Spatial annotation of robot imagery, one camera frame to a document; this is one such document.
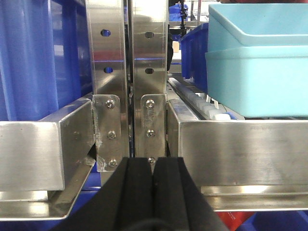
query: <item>blue crate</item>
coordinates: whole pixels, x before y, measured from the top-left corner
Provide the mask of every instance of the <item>blue crate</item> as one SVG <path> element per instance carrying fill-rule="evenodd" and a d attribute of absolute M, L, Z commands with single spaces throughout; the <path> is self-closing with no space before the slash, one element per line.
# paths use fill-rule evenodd
<path fill-rule="evenodd" d="M 307 211 L 257 212 L 237 231 L 306 231 Z"/>
<path fill-rule="evenodd" d="M 39 120 L 92 91 L 86 9 L 0 1 L 0 121 Z"/>
<path fill-rule="evenodd" d="M 188 6 L 184 4 L 185 12 L 188 11 Z M 181 5 L 176 4 L 169 7 L 169 21 L 181 21 Z"/>
<path fill-rule="evenodd" d="M 181 39 L 182 76 L 207 93 L 206 61 L 208 23 L 198 26 Z"/>

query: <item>blue container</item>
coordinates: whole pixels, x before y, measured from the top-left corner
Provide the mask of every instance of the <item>blue container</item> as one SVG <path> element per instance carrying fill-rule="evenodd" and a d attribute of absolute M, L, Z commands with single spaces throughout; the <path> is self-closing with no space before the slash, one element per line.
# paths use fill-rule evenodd
<path fill-rule="evenodd" d="M 212 4 L 208 51 L 308 45 L 307 4 Z"/>
<path fill-rule="evenodd" d="M 308 4 L 209 12 L 209 96 L 245 117 L 307 116 L 300 102 L 308 101 Z"/>
<path fill-rule="evenodd" d="M 0 121 L 39 120 L 91 91 L 78 1 L 0 1 L 0 41 Z"/>
<path fill-rule="evenodd" d="M 186 4 L 184 4 L 184 9 L 185 12 L 187 13 L 188 11 L 188 6 Z M 174 6 L 170 6 L 169 7 L 169 21 L 181 21 L 181 5 L 180 4 L 176 4 Z"/>
<path fill-rule="evenodd" d="M 206 61 L 208 23 L 198 26 L 181 39 L 182 76 L 207 93 Z"/>
<path fill-rule="evenodd" d="M 257 212 L 237 231 L 306 231 L 308 216 L 305 211 Z"/>

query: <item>black cable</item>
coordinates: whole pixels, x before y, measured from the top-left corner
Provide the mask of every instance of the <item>black cable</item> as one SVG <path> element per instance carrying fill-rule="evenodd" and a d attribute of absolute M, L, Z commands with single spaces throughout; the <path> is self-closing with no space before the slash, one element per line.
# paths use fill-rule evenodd
<path fill-rule="evenodd" d="M 187 17 L 187 14 L 184 8 L 184 0 L 180 0 L 180 2 L 181 2 L 181 37 L 183 37 L 184 35 L 186 35 L 186 27 L 184 21 Z"/>
<path fill-rule="evenodd" d="M 123 231 L 142 231 L 145 229 L 156 228 L 157 231 L 163 229 L 164 231 L 175 231 L 167 222 L 158 218 L 151 218 L 139 221 L 137 223 L 132 224 L 128 228 Z"/>

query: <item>red object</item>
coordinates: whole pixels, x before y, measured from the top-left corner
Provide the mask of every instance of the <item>red object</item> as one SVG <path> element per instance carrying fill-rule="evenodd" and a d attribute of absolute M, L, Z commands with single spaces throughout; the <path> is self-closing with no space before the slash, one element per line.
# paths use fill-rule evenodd
<path fill-rule="evenodd" d="M 230 231 L 235 231 L 241 224 L 250 218 L 254 212 L 218 212 L 217 215 Z"/>

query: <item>metal plate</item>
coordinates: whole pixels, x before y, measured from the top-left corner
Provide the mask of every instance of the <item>metal plate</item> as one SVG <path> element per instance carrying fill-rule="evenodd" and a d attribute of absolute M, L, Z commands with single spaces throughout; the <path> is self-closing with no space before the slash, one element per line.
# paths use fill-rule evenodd
<path fill-rule="evenodd" d="M 167 0 L 130 1 L 130 33 L 132 42 L 135 155 L 145 156 L 142 131 L 141 98 L 146 94 L 165 94 L 167 82 Z"/>
<path fill-rule="evenodd" d="M 157 160 L 158 157 L 165 155 L 165 113 L 166 95 L 152 94 L 141 98 L 139 157 L 151 157 Z"/>
<path fill-rule="evenodd" d="M 171 155 L 184 157 L 214 209 L 307 208 L 308 121 L 198 120 L 182 100 L 173 99 L 167 130 Z"/>
<path fill-rule="evenodd" d="M 0 191 L 63 190 L 94 144 L 91 101 L 39 122 L 0 122 Z"/>
<path fill-rule="evenodd" d="M 29 199 L 27 199 L 27 201 L 19 201 L 12 200 L 13 198 L 10 197 L 10 201 L 1 201 L 0 221 L 59 220 L 66 218 L 75 203 L 85 179 L 91 172 L 94 163 L 95 160 L 90 157 L 83 159 L 65 190 L 55 192 L 49 200 L 29 201 Z M 38 197 L 37 194 L 38 192 L 32 194 L 35 199 Z"/>
<path fill-rule="evenodd" d="M 121 156 L 129 156 L 123 0 L 86 0 L 86 7 L 92 54 L 93 94 L 110 94 L 119 98 L 123 134 L 119 143 L 122 146 Z"/>
<path fill-rule="evenodd" d="M 114 171 L 120 163 L 126 136 L 121 132 L 120 99 L 115 95 L 93 95 L 97 170 Z"/>

